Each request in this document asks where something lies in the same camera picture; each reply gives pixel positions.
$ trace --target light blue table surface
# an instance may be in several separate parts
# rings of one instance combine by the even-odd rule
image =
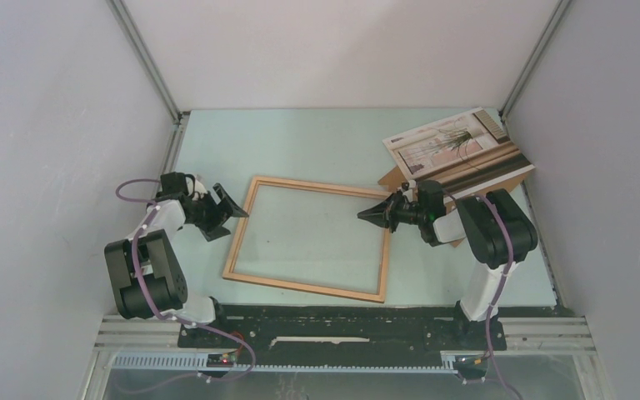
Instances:
[[[182,140],[175,169],[202,175],[209,187],[213,183],[221,183],[240,205],[244,203],[254,175],[379,189],[377,180],[395,166],[382,139],[462,111],[466,109],[194,111]],[[488,111],[498,120],[494,110]],[[526,210],[522,189],[517,188],[512,195],[519,206]],[[264,202],[272,203],[273,196],[274,192],[264,194]],[[281,194],[278,196],[279,202],[282,201]],[[312,201],[308,201],[307,206],[308,213],[318,207],[317,202]],[[303,205],[296,204],[294,207],[302,208]],[[288,226],[288,222],[282,218],[267,218],[265,224],[255,227],[255,232],[280,237]],[[236,225],[236,220],[230,220],[226,227],[233,234]],[[310,229],[308,241],[319,247],[325,244],[323,241],[333,240],[332,237],[324,239]],[[356,240],[357,244],[362,242],[360,237]],[[186,226],[173,239],[172,245],[191,291],[214,296],[222,303],[377,305],[224,280],[222,270],[231,241],[230,236],[205,242],[194,226]],[[402,225],[392,235],[390,248],[385,306],[452,306],[463,295],[475,263],[467,241],[457,248],[448,245],[430,247],[423,243],[416,227]],[[303,256],[294,253],[293,249],[294,246],[267,248],[262,252],[262,257],[256,258],[256,267],[253,257],[242,259],[248,261],[247,267],[251,270],[262,269],[268,270],[269,275],[283,275],[283,269],[288,270],[287,262],[278,263],[277,271],[270,269],[274,268],[274,260],[300,260]],[[316,268],[313,270],[315,277],[310,279],[322,281],[320,274],[324,265],[331,271],[328,274],[331,273],[333,279],[342,282],[345,287],[367,286],[365,282],[359,282],[361,279],[356,273],[342,275],[343,269],[334,266],[337,254],[327,254],[323,258],[322,252],[312,253],[312,265]],[[541,249],[537,248],[513,273],[500,305],[553,306],[555,303],[548,270]]]

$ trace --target purple cable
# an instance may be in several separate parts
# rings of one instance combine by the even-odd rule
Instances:
[[[130,202],[130,203],[146,203],[146,204],[155,204],[156,202],[154,202],[153,200],[148,200],[146,198],[132,198],[132,197],[126,197],[123,196],[121,194],[121,189],[123,189],[124,187],[132,184],[132,183],[140,183],[140,182],[150,182],[150,183],[158,183],[160,184],[161,181],[157,180],[157,179],[148,179],[146,177],[143,177],[141,179],[132,179],[130,181],[126,181],[124,183],[122,183],[121,185],[119,185],[117,187],[117,197],[122,199],[124,202]]]
[[[492,311],[494,307],[497,305],[497,301],[502,296],[502,291],[504,290],[504,286],[507,284],[507,277],[509,271],[512,269],[512,265],[514,264],[514,247],[512,244],[512,239],[509,237],[509,232],[507,231],[507,226],[504,225],[504,221],[501,217],[499,217],[499,212],[497,208],[487,200],[487,198],[481,194],[475,194],[475,197],[482,200],[484,205],[489,208],[489,211],[492,212],[494,216],[494,220],[497,221],[497,225],[499,229],[502,231],[502,235],[504,236],[504,241],[507,243],[507,266],[504,267],[502,271],[502,279],[499,281],[499,285],[497,286],[497,291],[494,293],[494,297],[492,301],[489,303],[489,307],[487,308],[487,321],[485,322],[485,330],[487,331],[487,351],[489,352],[489,357],[492,359],[492,364],[494,365],[494,372],[497,373],[497,379],[502,384],[502,387],[508,393],[512,393],[516,396],[516,399],[523,400],[521,393],[519,393],[516,388],[512,385],[508,384],[506,380],[504,380],[504,376],[502,375],[502,371],[499,369],[499,365],[497,364],[497,359],[494,357],[494,346],[492,345],[492,335],[490,334],[490,318],[492,317]]]
[[[208,380],[219,381],[219,382],[231,382],[231,381],[235,381],[235,380],[247,375],[256,366],[256,353],[253,351],[252,347],[249,346],[249,344],[246,341],[240,339],[239,337],[235,337],[233,335],[230,335],[229,333],[226,333],[224,331],[216,329],[215,327],[209,327],[209,326],[204,325],[204,324],[198,324],[197,322],[194,322],[194,321],[188,321],[186,318],[175,317],[173,315],[163,315],[158,310],[158,307],[156,306],[156,303],[153,301],[153,298],[151,297],[151,293],[148,291],[148,286],[146,285],[146,280],[143,278],[143,271],[141,270],[141,264],[138,261],[138,251],[137,251],[137,249],[138,249],[138,239],[141,237],[141,235],[145,231],[144,226],[148,227],[148,224],[150,224],[151,221],[156,217],[156,214],[158,214],[158,205],[153,200],[124,197],[124,196],[122,196],[120,194],[120,191],[121,191],[122,188],[126,187],[127,185],[129,185],[131,183],[140,183],[140,182],[160,183],[159,181],[157,181],[155,179],[146,179],[146,178],[144,178],[144,179],[133,179],[131,181],[126,181],[126,182],[122,183],[121,185],[119,185],[117,187],[116,194],[117,194],[118,198],[120,198],[120,199],[122,199],[124,201],[127,201],[127,202],[146,203],[146,204],[150,204],[152,206],[151,212],[143,220],[142,226],[139,227],[137,229],[137,231],[133,234],[133,239],[132,239],[132,243],[131,243],[131,248],[132,248],[131,255],[132,255],[132,261],[133,261],[133,269],[135,271],[136,279],[138,280],[138,285],[141,287],[141,293],[143,294],[143,297],[146,299],[146,303],[151,308],[151,311],[153,312],[153,315],[155,315],[156,318],[158,318],[160,320],[163,320],[163,321],[166,321],[166,320],[178,321],[178,322],[180,322],[181,324],[184,324],[184,325],[192,326],[194,328],[201,328],[201,329],[204,329],[206,331],[209,331],[209,332],[212,332],[212,333],[216,333],[219,336],[231,339],[234,342],[241,344],[242,346],[244,346],[249,351],[249,354],[251,354],[251,356],[252,356],[251,365],[249,365],[249,368],[244,370],[242,373],[240,373],[238,375],[235,375],[233,377],[209,377],[209,376],[205,375],[205,377],[207,377]],[[182,374],[182,375],[179,375],[177,377],[168,379],[167,381],[160,382],[159,384],[157,384],[157,385],[155,385],[153,387],[149,387],[148,389],[143,389],[143,392],[147,392],[149,390],[153,390],[155,388],[159,388],[160,386],[162,386],[164,384],[176,381],[176,380],[178,380],[180,378],[187,378],[187,377],[192,377],[192,376],[198,376],[198,374],[197,373],[194,373],[194,374],[193,373]]]

